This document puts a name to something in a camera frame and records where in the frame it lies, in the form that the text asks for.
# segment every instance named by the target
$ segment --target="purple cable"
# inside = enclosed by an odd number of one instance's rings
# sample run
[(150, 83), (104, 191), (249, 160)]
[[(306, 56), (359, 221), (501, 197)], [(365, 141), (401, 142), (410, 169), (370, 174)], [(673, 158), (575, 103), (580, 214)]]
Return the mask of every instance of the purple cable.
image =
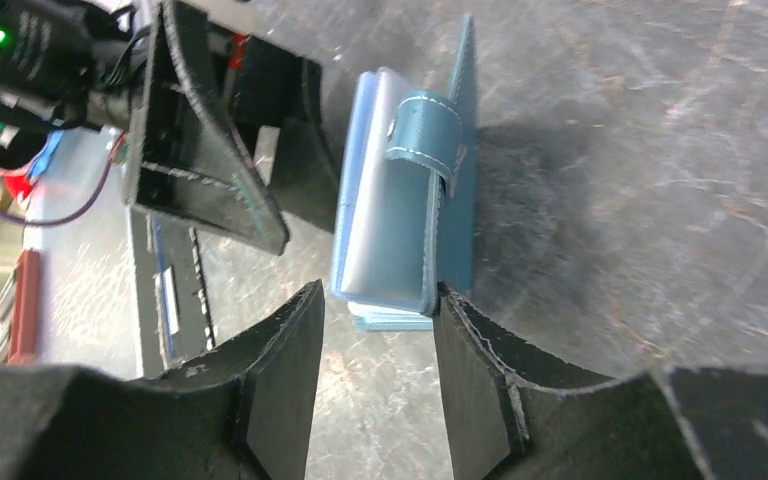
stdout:
[(59, 218), (57, 220), (26, 220), (22, 217), (11, 215), (9, 213), (0, 212), (0, 220), (4, 220), (5, 222), (13, 223), (16, 225), (21, 225), (23, 227), (59, 227), (61, 225), (65, 225), (77, 218), (79, 218), (81, 215), (87, 213), (87, 210), (89, 210), (96, 200), (98, 200), (98, 197), (101, 195), (101, 190), (104, 188), (104, 184), (107, 181), (107, 176), (110, 174), (110, 168), (112, 166), (112, 163), (109, 161), (106, 161), (104, 164), (104, 171), (101, 173), (101, 180), (99, 180), (98, 185), (96, 185), (95, 190), (93, 190), (92, 195), (90, 195), (89, 200), (87, 200), (86, 203), (84, 203), (81, 208), (75, 210), (75, 213), (72, 213), (71, 215), (67, 215), (63, 218)]

